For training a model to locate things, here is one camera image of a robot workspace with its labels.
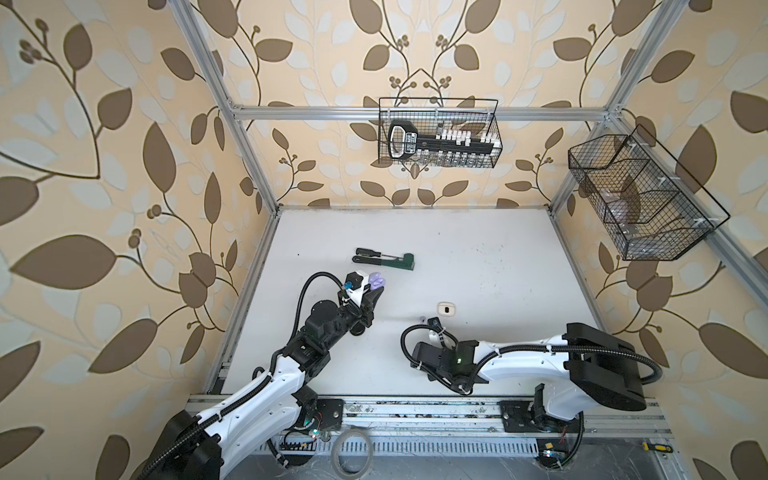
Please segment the purple earbud charging case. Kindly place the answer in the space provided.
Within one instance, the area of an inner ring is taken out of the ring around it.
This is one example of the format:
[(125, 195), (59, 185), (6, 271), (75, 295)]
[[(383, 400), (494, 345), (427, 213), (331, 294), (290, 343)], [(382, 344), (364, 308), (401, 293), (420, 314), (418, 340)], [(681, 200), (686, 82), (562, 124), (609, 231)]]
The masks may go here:
[(385, 279), (379, 272), (371, 273), (368, 276), (368, 285), (371, 291), (383, 288), (385, 286)]

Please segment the cream earbud charging case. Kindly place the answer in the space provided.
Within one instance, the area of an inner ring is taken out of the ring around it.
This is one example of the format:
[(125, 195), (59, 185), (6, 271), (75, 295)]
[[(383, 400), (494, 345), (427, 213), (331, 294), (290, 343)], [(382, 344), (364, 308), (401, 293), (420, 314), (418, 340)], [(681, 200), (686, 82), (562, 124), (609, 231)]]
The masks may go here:
[(440, 302), (437, 305), (437, 313), (440, 316), (452, 317), (456, 315), (456, 306), (451, 302)]

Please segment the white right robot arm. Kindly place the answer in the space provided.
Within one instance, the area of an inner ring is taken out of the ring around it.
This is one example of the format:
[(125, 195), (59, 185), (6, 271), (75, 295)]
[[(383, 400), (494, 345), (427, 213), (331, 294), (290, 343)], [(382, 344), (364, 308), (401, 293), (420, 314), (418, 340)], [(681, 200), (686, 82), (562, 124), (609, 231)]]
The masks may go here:
[(560, 336), (500, 344), (460, 341), (431, 318), (406, 328), (400, 348), (412, 368), (460, 396), (473, 395), (480, 384), (536, 380), (529, 415), (540, 430), (596, 406), (643, 411), (644, 387), (663, 377), (661, 365), (630, 343), (578, 322), (567, 324)]

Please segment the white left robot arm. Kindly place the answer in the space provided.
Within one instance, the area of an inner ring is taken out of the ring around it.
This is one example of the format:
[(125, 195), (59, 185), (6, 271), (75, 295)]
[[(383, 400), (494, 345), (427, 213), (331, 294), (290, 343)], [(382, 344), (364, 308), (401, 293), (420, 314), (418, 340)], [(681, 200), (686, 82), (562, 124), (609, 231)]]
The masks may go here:
[(137, 476), (140, 479), (223, 479), (259, 446), (316, 415), (308, 383), (331, 359), (345, 335), (370, 328), (384, 292), (380, 273), (353, 271), (345, 279), (318, 272), (337, 288), (334, 300), (315, 303), (307, 318), (295, 316), (286, 345), (244, 387), (197, 414), (181, 411), (164, 427)]

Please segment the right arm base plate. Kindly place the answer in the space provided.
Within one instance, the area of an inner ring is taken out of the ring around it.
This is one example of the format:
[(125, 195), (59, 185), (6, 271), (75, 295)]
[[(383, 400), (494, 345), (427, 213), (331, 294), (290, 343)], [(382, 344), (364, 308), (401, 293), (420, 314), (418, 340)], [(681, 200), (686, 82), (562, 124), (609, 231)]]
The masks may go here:
[(534, 418), (533, 402), (526, 400), (505, 400), (498, 403), (503, 431), (505, 433), (546, 433), (560, 435), (563, 433), (579, 433), (581, 431), (580, 416), (563, 421), (544, 415)]

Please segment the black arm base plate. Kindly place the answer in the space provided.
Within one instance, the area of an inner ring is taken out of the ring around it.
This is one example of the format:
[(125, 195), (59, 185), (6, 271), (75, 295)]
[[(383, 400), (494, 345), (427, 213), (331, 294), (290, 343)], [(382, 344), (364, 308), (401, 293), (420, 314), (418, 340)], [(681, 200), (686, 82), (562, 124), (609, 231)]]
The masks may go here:
[(318, 398), (302, 408), (296, 423), (300, 432), (338, 431), (343, 421), (345, 402), (341, 398)]

